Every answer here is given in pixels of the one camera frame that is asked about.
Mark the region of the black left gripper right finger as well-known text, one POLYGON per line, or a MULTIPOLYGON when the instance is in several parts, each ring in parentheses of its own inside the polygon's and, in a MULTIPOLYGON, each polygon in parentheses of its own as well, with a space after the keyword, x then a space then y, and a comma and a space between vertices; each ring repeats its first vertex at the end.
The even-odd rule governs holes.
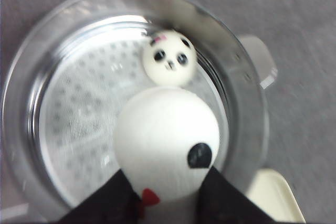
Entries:
POLYGON ((273 219, 212 167, 199 191, 196 222, 273 223, 273 219))

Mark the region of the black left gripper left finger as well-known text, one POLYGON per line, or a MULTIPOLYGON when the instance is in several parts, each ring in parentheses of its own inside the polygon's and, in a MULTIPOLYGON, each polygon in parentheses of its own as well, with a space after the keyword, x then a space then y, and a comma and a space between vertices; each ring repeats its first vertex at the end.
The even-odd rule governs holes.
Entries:
POLYGON ((144 219, 142 200, 122 170, 59 219, 59 223, 139 223, 144 219))

